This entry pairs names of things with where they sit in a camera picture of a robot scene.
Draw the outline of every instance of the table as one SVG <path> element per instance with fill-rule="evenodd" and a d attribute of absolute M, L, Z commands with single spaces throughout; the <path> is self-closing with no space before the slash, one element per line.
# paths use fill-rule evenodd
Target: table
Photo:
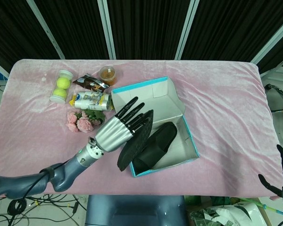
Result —
<path fill-rule="evenodd" d="M 105 65 L 117 71 L 114 88 L 169 76 L 185 103 L 185 117 L 200 158 L 133 178 L 129 168 L 119 171 L 117 150 L 95 162 L 65 193 L 273 195 L 261 185 L 258 173 L 282 186 L 278 140 L 258 68 L 251 63 L 222 61 L 18 61 L 0 105 L 1 176 L 38 173 L 85 146 L 87 137 L 96 131 L 69 131 L 65 124 L 71 107 L 52 103 L 49 96 L 59 70 L 71 71 L 76 79 L 85 73 L 97 76 Z M 70 94 L 82 89 L 72 85 Z M 45 193 L 54 193 L 50 184 Z"/>

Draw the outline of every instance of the plastic jar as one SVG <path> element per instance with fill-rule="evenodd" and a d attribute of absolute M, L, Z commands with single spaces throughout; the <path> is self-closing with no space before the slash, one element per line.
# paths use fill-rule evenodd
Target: plastic jar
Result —
<path fill-rule="evenodd" d="M 100 70 L 100 79 L 107 85 L 113 86 L 117 81 L 116 71 L 111 66 L 105 66 Z"/>

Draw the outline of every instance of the yellow tennis ball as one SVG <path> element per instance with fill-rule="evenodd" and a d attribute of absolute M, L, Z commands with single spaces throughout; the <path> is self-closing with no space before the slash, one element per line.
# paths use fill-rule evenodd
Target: yellow tennis ball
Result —
<path fill-rule="evenodd" d="M 59 96 L 59 97 L 62 97 L 64 99 L 66 99 L 67 97 L 67 92 L 64 90 L 64 89 L 61 89 L 61 88 L 56 88 L 53 93 L 53 95 L 56 95 L 56 96 Z"/>
<path fill-rule="evenodd" d="M 70 87 L 70 81 L 67 78 L 58 78 L 57 87 L 61 89 L 68 89 Z"/>

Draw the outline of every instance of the green leaf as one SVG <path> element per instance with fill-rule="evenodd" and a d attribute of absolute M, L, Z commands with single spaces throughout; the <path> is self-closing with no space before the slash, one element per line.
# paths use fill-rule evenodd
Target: green leaf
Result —
<path fill-rule="evenodd" d="M 94 114 L 94 110 L 87 109 L 87 110 L 85 110 L 85 113 L 87 115 L 93 115 Z"/>
<path fill-rule="evenodd" d="M 82 113 L 76 113 L 75 116 L 77 117 L 77 119 L 80 119 L 82 116 Z"/>
<path fill-rule="evenodd" d="M 101 112 L 101 111 L 94 111 L 94 113 L 95 113 L 96 119 L 100 119 L 102 121 L 105 121 L 106 116 L 104 115 L 103 112 Z"/>
<path fill-rule="evenodd" d="M 95 111 L 95 110 L 85 110 L 86 115 L 89 116 L 90 119 L 92 120 L 101 120 L 101 121 L 105 121 L 106 116 L 104 115 L 104 113 L 102 111 Z"/>

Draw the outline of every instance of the tennis ball container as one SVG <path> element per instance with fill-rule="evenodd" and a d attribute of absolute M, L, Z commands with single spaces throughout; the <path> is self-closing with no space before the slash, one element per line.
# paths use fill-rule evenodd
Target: tennis ball container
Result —
<path fill-rule="evenodd" d="M 65 104 L 69 87 L 74 75 L 66 70 L 60 70 L 49 100 L 58 104 Z"/>

